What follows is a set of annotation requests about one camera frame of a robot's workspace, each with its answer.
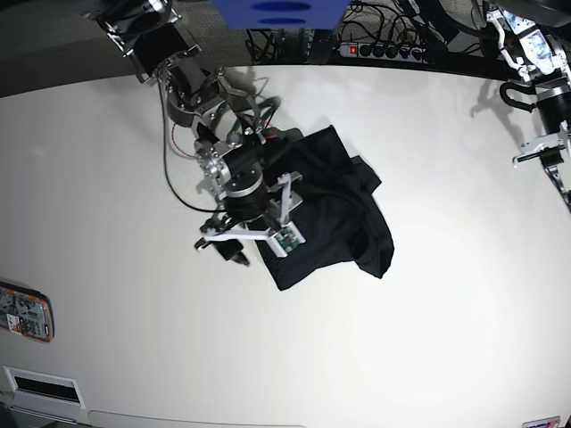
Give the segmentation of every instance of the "power strip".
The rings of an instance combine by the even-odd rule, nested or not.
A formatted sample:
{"label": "power strip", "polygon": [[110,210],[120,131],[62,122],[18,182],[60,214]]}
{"label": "power strip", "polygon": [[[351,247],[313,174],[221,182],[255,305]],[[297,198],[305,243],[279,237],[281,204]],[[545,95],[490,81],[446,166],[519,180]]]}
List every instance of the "power strip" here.
{"label": "power strip", "polygon": [[362,58],[369,60],[388,60],[423,64],[425,50],[407,45],[398,46],[391,42],[385,49],[385,43],[341,43],[339,54],[344,58]]}

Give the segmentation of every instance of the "plug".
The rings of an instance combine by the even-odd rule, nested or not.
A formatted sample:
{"label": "plug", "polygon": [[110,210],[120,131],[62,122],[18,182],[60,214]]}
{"label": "plug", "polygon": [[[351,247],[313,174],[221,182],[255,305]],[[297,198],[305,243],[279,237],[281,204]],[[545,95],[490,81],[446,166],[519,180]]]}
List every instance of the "plug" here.
{"label": "plug", "polygon": [[373,52],[373,47],[371,45],[363,45],[359,48],[360,56],[370,56]]}
{"label": "plug", "polygon": [[373,48],[373,54],[377,58],[381,58],[383,55],[385,55],[385,48],[382,45],[377,45]]}
{"label": "plug", "polygon": [[386,56],[390,59],[396,57],[396,54],[399,52],[398,46],[391,46],[386,50]]}
{"label": "plug", "polygon": [[412,49],[410,54],[414,57],[415,60],[420,61],[422,59],[422,52],[418,49]]}

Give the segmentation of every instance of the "white surface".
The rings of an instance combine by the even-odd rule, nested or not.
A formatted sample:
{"label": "white surface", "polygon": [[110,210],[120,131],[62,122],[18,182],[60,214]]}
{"label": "white surface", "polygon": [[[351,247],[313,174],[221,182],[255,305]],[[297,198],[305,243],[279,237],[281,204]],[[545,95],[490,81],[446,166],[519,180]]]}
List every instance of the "white surface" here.
{"label": "white surface", "polygon": [[[256,73],[284,98],[276,125],[335,125],[383,180],[396,247],[385,278],[347,263],[279,292],[255,256],[245,268],[194,251],[205,216],[168,192],[158,95],[134,78],[4,98],[0,276],[51,299],[55,338],[0,333],[0,363],[77,379],[90,410],[173,420],[566,421],[571,221],[537,163],[510,163],[537,120],[480,79]],[[198,168],[170,165],[211,206],[194,194]]]}

